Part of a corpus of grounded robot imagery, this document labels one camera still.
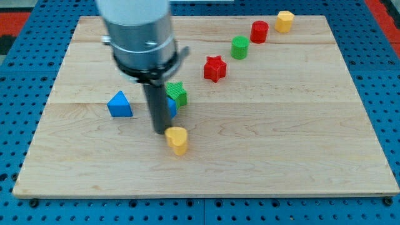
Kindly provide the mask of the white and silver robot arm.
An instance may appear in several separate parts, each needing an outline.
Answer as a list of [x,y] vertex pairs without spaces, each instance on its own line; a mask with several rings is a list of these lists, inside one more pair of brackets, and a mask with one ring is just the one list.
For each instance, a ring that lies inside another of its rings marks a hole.
[[96,0],[119,70],[137,83],[161,86],[179,70],[189,47],[178,49],[168,0]]

